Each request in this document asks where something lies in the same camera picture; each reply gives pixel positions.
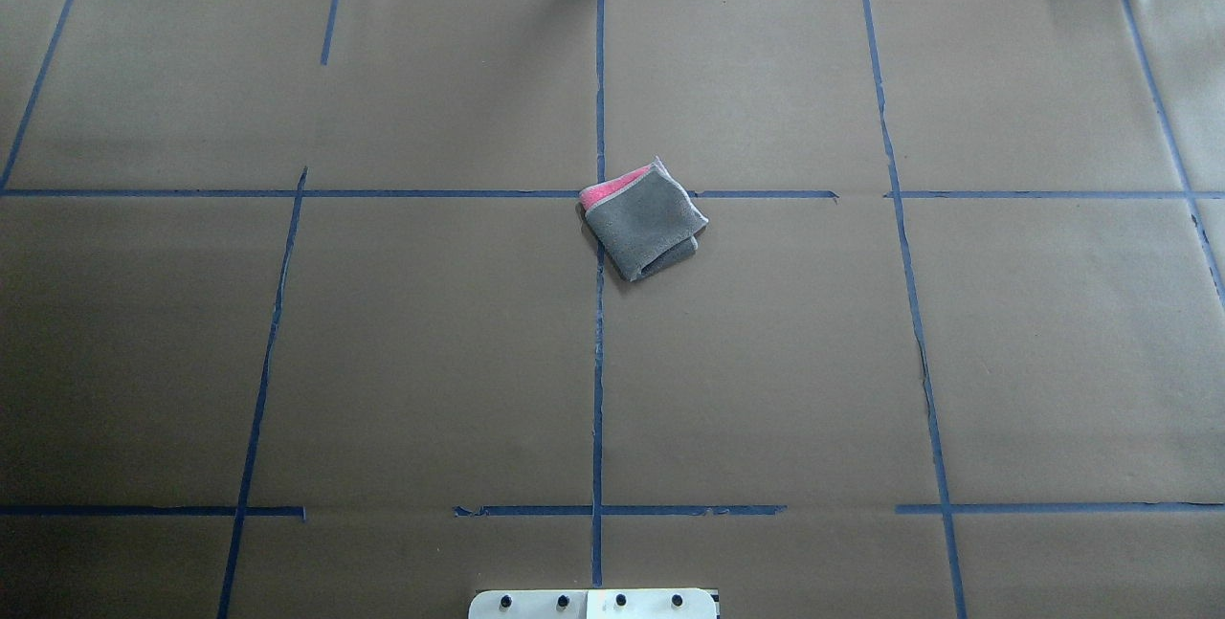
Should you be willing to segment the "pink and grey towel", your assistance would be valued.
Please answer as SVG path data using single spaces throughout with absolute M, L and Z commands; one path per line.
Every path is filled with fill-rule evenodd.
M 579 210 L 626 282 L 695 255 L 709 219 L 659 157 L 578 192 Z

